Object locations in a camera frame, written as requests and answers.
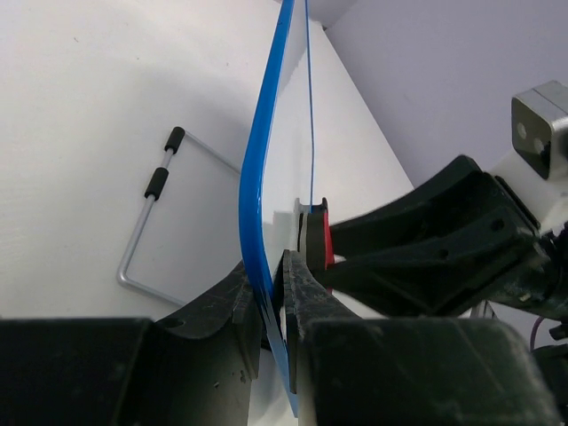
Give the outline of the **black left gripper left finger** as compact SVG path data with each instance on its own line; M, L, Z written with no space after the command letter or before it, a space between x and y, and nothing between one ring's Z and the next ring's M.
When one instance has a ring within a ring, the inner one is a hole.
M244 425L262 321L242 265L171 315L5 319L4 425Z

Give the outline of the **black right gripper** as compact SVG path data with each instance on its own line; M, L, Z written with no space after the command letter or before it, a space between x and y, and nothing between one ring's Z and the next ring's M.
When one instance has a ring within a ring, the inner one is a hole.
M458 316L490 300L567 316L567 207L539 179L515 184L460 155L330 232L345 259L318 272L318 282L383 315Z

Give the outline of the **red bone-shaped eraser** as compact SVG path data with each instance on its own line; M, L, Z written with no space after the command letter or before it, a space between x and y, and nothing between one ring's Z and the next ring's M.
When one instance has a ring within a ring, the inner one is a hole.
M328 207L324 203L300 214L297 251L311 272L325 271L335 262Z

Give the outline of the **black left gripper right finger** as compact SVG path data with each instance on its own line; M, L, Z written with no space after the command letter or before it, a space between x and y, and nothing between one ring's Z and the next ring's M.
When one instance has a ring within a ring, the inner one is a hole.
M523 338L494 319L363 319L303 257L281 259L290 386L302 425L558 425Z

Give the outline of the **blue framed whiteboard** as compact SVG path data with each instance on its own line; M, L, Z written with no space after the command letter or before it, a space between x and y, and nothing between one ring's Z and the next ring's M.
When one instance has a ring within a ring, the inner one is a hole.
M241 167L238 217L242 260L294 414L277 278L284 252L297 248L295 200L313 203L314 150L308 4L284 1Z

